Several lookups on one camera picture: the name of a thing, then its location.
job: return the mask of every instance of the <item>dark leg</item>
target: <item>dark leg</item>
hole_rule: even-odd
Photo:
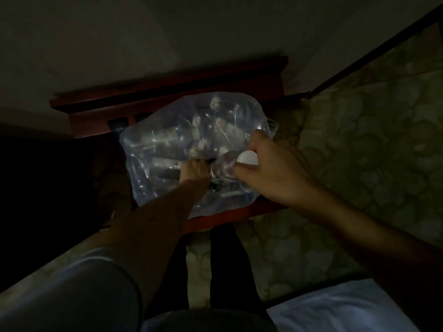
[[[162,284],[144,312],[144,320],[159,314],[189,309],[188,268],[184,238],[176,246],[169,260]]]
[[[211,307],[255,313],[271,320],[258,296],[248,254],[232,223],[216,226],[211,235]]]

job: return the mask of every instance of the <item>clear plastic bag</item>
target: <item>clear plastic bag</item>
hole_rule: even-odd
[[[141,206],[178,186],[184,161],[247,150],[254,130],[272,138],[277,127],[246,94],[203,93],[174,101],[120,135],[135,201]],[[248,206],[257,197],[243,182],[223,184],[209,189],[189,218]]]

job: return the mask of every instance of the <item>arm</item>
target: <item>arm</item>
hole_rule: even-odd
[[[257,152],[259,166],[237,164],[238,178],[325,228],[420,329],[441,327],[440,248],[372,219],[328,191],[299,155],[276,145],[262,131],[252,135],[249,148]]]
[[[116,219],[110,228],[91,237],[95,247],[112,248],[117,262],[135,278],[143,309],[160,286],[192,207],[208,189],[207,172],[204,160],[185,162],[176,189]]]

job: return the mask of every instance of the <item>bottle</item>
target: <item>bottle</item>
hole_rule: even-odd
[[[234,164],[236,162],[256,166],[258,165],[258,157],[252,150],[228,151],[211,163],[208,171],[208,177],[211,182],[215,184],[223,184],[238,181],[233,172]]]

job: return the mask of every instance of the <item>sleeve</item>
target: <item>sleeve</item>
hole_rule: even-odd
[[[0,316],[9,331],[137,331],[142,307],[131,277],[101,249],[64,269]]]

